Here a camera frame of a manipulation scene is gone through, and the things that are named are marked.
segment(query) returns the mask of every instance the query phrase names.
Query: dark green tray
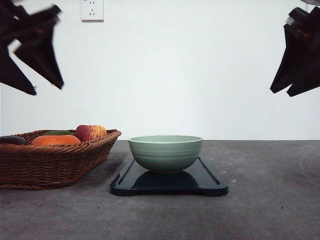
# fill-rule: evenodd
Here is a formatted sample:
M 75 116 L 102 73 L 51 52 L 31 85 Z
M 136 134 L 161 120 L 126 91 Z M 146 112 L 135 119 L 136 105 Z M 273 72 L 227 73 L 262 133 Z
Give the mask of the dark green tray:
M 110 193 L 129 197 L 136 194 L 201 193 L 217 197 L 228 193 L 228 185 L 203 157 L 187 169 L 172 174 L 153 173 L 130 158 L 110 184 Z

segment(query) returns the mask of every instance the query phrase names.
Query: orange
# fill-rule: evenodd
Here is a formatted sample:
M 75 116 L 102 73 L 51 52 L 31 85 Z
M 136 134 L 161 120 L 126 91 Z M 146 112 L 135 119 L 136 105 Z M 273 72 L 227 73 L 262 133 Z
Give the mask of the orange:
M 30 145 L 50 146 L 50 145 L 72 145 L 79 144 L 80 140 L 73 135 L 44 135 L 36 137 Z

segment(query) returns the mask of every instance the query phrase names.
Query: red apple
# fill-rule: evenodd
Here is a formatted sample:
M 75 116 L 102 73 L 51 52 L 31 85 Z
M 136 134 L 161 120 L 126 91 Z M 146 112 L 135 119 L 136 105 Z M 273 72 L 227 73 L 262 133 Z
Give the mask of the red apple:
M 80 125 L 75 129 L 74 136 L 81 142 L 102 138 L 107 135 L 107 131 L 100 125 Z

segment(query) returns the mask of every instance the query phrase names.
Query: green bowl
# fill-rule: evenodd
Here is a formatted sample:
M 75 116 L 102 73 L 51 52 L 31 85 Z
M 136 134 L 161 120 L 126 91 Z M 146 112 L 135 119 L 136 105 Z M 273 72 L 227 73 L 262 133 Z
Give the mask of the green bowl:
M 203 139 L 197 136 L 157 135 L 129 139 L 135 161 L 155 173 L 171 174 L 197 160 Z

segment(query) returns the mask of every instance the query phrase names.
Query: gray table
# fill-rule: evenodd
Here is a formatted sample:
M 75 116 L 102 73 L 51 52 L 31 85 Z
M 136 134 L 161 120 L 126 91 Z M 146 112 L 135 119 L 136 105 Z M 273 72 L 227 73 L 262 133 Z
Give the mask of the gray table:
M 221 197 L 114 196 L 127 141 L 74 186 L 1 190 L 1 240 L 320 240 L 320 141 L 205 141 Z

